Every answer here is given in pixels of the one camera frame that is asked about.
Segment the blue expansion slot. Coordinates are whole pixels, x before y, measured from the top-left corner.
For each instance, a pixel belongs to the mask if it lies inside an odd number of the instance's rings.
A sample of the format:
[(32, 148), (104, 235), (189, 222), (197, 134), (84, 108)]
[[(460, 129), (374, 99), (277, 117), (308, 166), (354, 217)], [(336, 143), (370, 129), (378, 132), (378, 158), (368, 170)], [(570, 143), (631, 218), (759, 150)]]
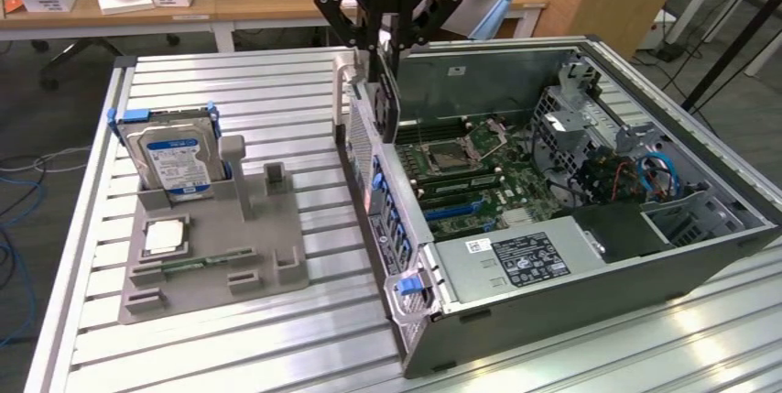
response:
[(426, 210), (424, 218), (427, 221), (438, 221), (452, 217), (472, 215), (480, 211), (483, 204), (484, 201), (479, 200), (466, 204)]

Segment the black tripod pole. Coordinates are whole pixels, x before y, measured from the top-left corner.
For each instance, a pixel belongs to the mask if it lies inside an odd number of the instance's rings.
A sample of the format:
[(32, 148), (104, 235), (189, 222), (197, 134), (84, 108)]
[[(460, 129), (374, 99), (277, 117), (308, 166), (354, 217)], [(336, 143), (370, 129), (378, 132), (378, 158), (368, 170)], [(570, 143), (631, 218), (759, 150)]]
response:
[[(671, 32), (672, 35), (670, 36), (670, 39), (672, 40), (672, 43), (676, 43), (678, 34), (683, 31), (683, 28), (686, 27), (691, 16), (697, 13), (703, 1), (705, 0), (690, 1), (685, 13), (679, 16), (676, 26), (674, 27), (674, 30)], [(698, 42), (694, 48), (695, 50), (698, 50), (701, 45), (706, 42), (706, 40), (717, 34), (717, 31), (719, 30), (725, 20), (727, 19), (727, 17), (734, 11), (734, 8), (741, 4), (741, 2), (742, 0), (731, 0), (729, 2), (729, 6), (723, 9), (722, 14), (718, 16), (717, 21), (713, 23), (713, 26), (705, 31), (705, 36), (702, 37), (702, 40)], [(703, 101), (701, 105), (697, 105), (697, 103), (701, 101), (703, 94), (715, 82), (718, 76), (722, 74), (722, 72), (726, 70), (727, 66), (738, 56), (741, 49), (753, 39), (761, 27), (770, 19), (777, 8), (781, 6), (782, 0), (767, 0), (763, 3), (758, 13), (754, 15), (754, 17), (746, 24), (743, 30), (741, 31), (741, 33), (733, 40), (730, 46), (718, 58), (717, 62), (711, 66), (711, 69), (703, 76), (691, 93), (687, 95), (685, 102), (680, 104), (680, 107), (686, 112), (694, 114), (697, 111), (699, 111), (701, 107), (706, 105), (706, 101)]]

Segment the hard disk in blue caddy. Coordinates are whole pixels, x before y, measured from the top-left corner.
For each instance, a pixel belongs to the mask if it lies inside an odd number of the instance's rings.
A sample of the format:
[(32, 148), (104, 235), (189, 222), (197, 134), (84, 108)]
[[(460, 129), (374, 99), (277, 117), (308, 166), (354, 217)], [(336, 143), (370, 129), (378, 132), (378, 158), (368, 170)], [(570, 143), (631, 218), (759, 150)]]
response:
[(227, 178), (219, 155), (219, 110), (111, 108), (108, 128), (132, 159), (144, 191), (160, 190), (171, 202), (207, 199), (212, 183)]

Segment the green motherboard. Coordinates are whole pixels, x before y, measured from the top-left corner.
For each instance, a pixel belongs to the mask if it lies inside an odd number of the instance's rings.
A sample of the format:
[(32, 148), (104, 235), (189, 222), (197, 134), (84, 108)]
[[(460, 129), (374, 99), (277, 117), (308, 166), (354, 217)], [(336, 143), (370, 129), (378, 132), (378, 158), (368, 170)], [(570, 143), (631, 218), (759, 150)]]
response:
[[(484, 159), (478, 159), (471, 154), (471, 144), (466, 136), (488, 118), (503, 126), (507, 144)], [(527, 208), (536, 223), (562, 215), (564, 202), (555, 195), (554, 181), (546, 177), (551, 170), (540, 169), (532, 162), (530, 137), (531, 132), (523, 126), (508, 122), (504, 116), (496, 114), (410, 122), (400, 126), (395, 148), (423, 215), (426, 210), (484, 201), (480, 211), (472, 215), (438, 221), (426, 220), (435, 241), (443, 242), (511, 227), (500, 219), (506, 210)], [(475, 166), (472, 169), (439, 173), (430, 165), (427, 146), (456, 138), (463, 139)], [(412, 188), (420, 180), (428, 182), (440, 178), (486, 174), (500, 175), (496, 188), (423, 199)]]

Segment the silver chipset heat sink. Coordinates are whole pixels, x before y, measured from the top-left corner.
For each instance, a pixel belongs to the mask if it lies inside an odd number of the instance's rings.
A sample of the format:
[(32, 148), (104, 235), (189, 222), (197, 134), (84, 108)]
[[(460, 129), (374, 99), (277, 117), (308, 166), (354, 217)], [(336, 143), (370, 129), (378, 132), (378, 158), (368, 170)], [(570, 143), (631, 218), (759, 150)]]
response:
[(536, 223), (536, 218), (527, 208), (516, 208), (503, 211), (500, 219), (507, 226)]

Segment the grey plastic parts rack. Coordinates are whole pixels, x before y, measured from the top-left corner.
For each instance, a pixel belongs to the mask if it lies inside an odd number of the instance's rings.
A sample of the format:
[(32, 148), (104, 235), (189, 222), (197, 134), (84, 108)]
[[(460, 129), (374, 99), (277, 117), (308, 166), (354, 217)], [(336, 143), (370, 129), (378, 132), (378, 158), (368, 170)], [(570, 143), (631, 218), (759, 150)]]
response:
[[(239, 135), (219, 140), (231, 170), (212, 183), (207, 199), (171, 202), (160, 191), (137, 195), (117, 321), (133, 324), (240, 301), (311, 284), (291, 174), (280, 162), (247, 174), (245, 143)], [(175, 251), (144, 250), (151, 223), (180, 220), (183, 242)], [(165, 274), (173, 260), (228, 255), (224, 264)]]

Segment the black office chair base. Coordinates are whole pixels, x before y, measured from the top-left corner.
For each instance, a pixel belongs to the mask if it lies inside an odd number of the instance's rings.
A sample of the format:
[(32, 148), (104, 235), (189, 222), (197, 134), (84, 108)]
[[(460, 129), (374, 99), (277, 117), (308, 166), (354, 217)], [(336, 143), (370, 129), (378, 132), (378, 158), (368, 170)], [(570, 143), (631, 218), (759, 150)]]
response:
[(89, 47), (104, 49), (113, 57), (120, 57), (124, 53), (108, 41), (107, 38), (79, 38), (65, 49), (49, 60), (39, 71), (39, 86), (45, 91), (55, 91), (59, 88), (59, 81), (55, 77), (56, 70), (68, 63)]

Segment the dark grey open PC case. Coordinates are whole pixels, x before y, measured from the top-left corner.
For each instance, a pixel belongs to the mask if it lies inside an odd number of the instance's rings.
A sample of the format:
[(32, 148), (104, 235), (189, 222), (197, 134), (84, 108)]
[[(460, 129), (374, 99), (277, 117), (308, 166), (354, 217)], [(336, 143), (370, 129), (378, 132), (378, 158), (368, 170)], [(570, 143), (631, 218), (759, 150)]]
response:
[[(782, 191), (722, 145), (660, 88), (587, 37), (446, 42), (403, 55), (399, 123), (502, 115), (535, 134), (548, 86), (584, 93), (618, 124), (615, 150), (599, 147), (572, 175), (550, 167), (555, 195), (606, 266), (536, 288), (460, 303), (444, 282), (432, 233), (398, 158), (378, 135), (359, 52), (334, 60), (334, 124), (358, 225), (406, 377), (420, 377), (559, 333), (674, 300), (723, 268), (782, 240)], [(384, 174), (374, 191), (374, 175)], [(710, 191), (746, 229), (674, 247), (642, 213)], [(426, 289), (400, 296), (411, 275)]]

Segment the green RAM stick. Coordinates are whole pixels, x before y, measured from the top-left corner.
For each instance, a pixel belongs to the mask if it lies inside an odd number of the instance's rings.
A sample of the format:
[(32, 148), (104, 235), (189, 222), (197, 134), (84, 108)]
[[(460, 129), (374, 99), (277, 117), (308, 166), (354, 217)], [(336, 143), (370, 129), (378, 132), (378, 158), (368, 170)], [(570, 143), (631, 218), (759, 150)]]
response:
[(165, 274), (183, 272), (193, 269), (201, 269), (212, 266), (221, 265), (227, 262), (228, 255), (215, 255), (207, 257), (193, 257), (180, 260), (164, 262), (160, 266), (161, 271)]
[(418, 193), (418, 197), (423, 199), (496, 188), (500, 184), (499, 179), (500, 175), (486, 174), (459, 178), (440, 178), (428, 182), (420, 180), (412, 188)]

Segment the silver metal disk bay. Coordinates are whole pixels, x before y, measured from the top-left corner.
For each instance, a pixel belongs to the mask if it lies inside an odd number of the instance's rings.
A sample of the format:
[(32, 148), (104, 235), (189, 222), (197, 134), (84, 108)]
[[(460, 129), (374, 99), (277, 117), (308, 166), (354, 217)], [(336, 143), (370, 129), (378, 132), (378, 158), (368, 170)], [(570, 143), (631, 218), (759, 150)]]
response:
[(566, 95), (560, 86), (543, 89), (532, 127), (540, 169), (562, 168), (562, 173), (572, 175), (599, 147), (615, 150), (615, 120), (584, 93)]

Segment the black foot pedal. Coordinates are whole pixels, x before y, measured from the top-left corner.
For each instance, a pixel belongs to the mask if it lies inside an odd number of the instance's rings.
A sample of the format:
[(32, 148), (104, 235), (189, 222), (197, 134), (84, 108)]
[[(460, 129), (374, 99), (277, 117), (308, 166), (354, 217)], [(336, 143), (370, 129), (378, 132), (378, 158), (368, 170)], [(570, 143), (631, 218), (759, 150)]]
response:
[(682, 57), (689, 57), (690, 51), (687, 45), (662, 42), (662, 44), (654, 49), (654, 56), (658, 60), (668, 63)]

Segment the black graphics card green board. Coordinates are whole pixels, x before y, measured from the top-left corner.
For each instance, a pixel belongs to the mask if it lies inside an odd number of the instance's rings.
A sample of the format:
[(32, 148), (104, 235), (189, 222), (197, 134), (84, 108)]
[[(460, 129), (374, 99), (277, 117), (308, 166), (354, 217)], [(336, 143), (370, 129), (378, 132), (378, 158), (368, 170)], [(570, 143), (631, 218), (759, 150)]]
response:
[(398, 66), (407, 49), (402, 41), (399, 16), (382, 14), (372, 19), (368, 49), (368, 83), (374, 125), (382, 141), (394, 142), (399, 123)]

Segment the silver CPU chip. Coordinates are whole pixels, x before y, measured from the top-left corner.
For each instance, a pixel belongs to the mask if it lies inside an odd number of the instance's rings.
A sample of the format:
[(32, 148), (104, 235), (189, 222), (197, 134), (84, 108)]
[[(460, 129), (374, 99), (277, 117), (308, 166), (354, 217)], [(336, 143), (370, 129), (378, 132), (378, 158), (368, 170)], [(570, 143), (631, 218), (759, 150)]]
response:
[(153, 222), (147, 227), (144, 250), (151, 254), (164, 254), (176, 250), (183, 242), (184, 225), (180, 220)]

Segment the white device red button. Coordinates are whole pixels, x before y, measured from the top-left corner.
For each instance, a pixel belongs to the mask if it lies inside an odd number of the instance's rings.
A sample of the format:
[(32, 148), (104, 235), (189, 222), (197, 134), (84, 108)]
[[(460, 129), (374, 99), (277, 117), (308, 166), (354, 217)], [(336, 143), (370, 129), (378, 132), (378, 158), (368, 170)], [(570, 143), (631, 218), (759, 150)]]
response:
[(670, 29), (674, 27), (675, 20), (675, 16), (662, 8), (652, 20), (648, 30), (646, 31), (644, 38), (636, 47), (638, 50), (651, 50), (659, 46)]

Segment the grey power supply unit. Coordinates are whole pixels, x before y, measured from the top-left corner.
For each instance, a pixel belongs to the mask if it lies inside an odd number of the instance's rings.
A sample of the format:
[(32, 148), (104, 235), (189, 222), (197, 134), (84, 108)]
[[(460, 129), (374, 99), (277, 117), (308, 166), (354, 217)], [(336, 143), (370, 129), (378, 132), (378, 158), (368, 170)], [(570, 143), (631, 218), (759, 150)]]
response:
[(444, 282), (466, 304), (606, 266), (570, 216), (435, 244)]

